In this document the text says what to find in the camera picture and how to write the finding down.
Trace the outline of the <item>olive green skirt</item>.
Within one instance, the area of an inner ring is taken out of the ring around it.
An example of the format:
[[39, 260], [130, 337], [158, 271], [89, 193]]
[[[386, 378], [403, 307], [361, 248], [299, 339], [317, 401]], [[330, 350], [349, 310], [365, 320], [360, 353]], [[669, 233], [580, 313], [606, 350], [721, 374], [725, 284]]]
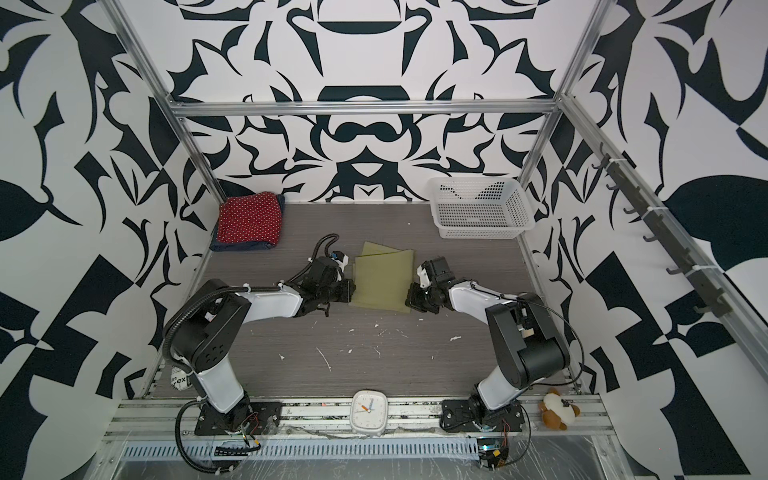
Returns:
[[397, 250], [366, 241], [354, 260], [355, 291], [350, 304], [360, 308], [411, 312], [406, 300], [415, 271], [413, 250]]

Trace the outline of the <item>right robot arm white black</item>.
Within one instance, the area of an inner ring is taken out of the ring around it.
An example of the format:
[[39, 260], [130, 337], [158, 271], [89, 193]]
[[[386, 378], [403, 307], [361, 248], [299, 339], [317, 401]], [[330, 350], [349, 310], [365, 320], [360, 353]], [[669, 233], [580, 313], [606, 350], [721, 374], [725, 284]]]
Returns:
[[489, 328], [496, 367], [469, 398], [476, 418], [511, 405], [571, 365], [566, 337], [538, 295], [505, 295], [458, 278], [443, 257], [423, 262], [416, 275], [405, 301], [408, 307], [432, 314], [448, 309]]

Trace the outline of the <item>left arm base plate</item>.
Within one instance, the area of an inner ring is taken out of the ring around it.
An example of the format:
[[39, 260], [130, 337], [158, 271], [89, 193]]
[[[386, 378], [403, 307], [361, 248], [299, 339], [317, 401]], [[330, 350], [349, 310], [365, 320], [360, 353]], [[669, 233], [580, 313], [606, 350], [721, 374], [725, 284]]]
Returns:
[[231, 412], [221, 413], [204, 403], [194, 429], [196, 436], [217, 436], [245, 432], [247, 435], [264, 435], [275, 431], [281, 421], [281, 402], [240, 402]]

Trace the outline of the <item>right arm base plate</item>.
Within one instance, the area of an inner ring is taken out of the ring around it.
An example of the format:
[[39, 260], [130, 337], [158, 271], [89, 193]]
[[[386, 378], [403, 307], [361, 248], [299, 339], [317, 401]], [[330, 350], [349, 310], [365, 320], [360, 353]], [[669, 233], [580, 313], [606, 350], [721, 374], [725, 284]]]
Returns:
[[522, 407], [513, 402], [496, 410], [485, 407], [479, 397], [443, 400], [439, 427], [446, 432], [521, 432], [525, 425]]

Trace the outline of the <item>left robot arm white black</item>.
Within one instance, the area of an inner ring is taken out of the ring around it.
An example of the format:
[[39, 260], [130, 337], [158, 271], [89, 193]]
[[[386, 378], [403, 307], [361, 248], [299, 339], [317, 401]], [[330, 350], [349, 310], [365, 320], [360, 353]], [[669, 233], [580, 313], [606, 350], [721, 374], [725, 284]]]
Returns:
[[192, 379], [205, 414], [234, 423], [248, 416], [250, 401], [229, 358], [242, 326], [277, 318], [330, 313], [334, 303], [348, 303], [355, 290], [344, 270], [348, 256], [333, 251], [336, 233], [321, 237], [307, 264], [273, 286], [205, 282], [163, 330], [161, 353], [171, 366]]

